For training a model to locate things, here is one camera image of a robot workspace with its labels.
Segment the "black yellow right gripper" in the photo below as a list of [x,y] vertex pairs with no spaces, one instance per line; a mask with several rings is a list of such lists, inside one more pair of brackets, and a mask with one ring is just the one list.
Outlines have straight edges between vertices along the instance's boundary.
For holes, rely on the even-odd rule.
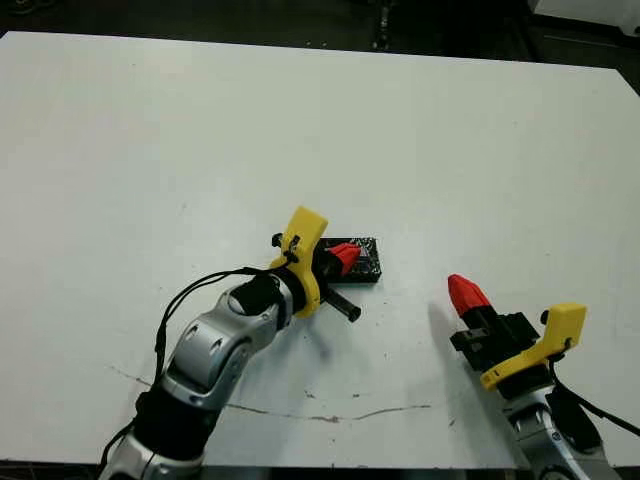
[[549,362],[578,345],[587,315],[582,304],[553,305],[543,312],[539,334],[523,313],[497,313],[480,287],[459,274],[448,277],[448,292],[467,326],[451,344],[480,374],[481,385],[506,399],[551,383]]

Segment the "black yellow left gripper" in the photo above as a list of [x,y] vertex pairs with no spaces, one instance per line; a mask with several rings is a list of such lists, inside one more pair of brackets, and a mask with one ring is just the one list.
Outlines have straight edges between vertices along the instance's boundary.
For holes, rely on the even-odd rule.
[[351,271],[360,257],[361,247],[349,242],[322,247],[320,243],[327,225],[325,217],[304,206],[297,207],[285,231],[272,238],[280,255],[270,268],[293,278],[294,316],[307,318],[321,303],[327,302],[354,322],[359,319],[361,309],[331,285]]

